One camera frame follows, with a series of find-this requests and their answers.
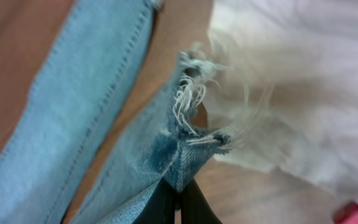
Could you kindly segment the blue denim jeans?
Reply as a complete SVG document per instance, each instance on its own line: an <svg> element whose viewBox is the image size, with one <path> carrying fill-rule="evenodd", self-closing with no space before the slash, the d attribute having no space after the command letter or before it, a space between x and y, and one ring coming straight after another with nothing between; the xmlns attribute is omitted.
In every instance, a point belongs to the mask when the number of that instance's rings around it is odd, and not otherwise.
<svg viewBox="0 0 358 224"><path fill-rule="evenodd" d="M161 1L78 1L0 155L0 223L60 223L143 64ZM165 179L177 193L229 136L193 126L222 69L180 52L175 70L118 139L75 223L133 223Z"/></svg>

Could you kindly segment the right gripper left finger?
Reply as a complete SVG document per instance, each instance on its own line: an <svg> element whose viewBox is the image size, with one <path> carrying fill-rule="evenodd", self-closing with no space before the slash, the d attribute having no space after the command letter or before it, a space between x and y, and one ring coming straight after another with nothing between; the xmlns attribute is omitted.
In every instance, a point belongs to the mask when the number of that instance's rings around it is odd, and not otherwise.
<svg viewBox="0 0 358 224"><path fill-rule="evenodd" d="M133 224L174 224L176 199L175 189L161 179Z"/></svg>

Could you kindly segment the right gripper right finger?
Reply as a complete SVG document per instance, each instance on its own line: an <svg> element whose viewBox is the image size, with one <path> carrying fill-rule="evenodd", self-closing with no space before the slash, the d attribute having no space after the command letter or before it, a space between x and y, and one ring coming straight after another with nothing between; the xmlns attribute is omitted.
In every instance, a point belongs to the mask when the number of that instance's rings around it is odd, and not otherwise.
<svg viewBox="0 0 358 224"><path fill-rule="evenodd" d="M181 224L222 224L205 199L195 179L180 196Z"/></svg>

